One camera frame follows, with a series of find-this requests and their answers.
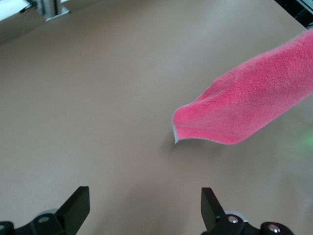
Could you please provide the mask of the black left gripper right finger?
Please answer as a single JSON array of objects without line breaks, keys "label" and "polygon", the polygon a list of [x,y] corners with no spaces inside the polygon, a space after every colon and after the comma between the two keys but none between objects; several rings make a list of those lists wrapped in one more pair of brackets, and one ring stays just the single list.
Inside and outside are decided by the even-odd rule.
[{"label": "black left gripper right finger", "polygon": [[211,188],[201,189],[201,215],[206,227],[204,235],[292,234],[287,226],[275,222],[264,222],[259,228],[253,227],[242,213],[225,211]]}]

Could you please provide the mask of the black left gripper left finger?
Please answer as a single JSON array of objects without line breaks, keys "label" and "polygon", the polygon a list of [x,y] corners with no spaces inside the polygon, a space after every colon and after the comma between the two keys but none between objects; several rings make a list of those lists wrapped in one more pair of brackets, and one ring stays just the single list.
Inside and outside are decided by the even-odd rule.
[{"label": "black left gripper left finger", "polygon": [[44,211],[26,225],[15,228],[0,223],[2,235],[75,235],[90,212],[89,187],[80,186],[57,210]]}]

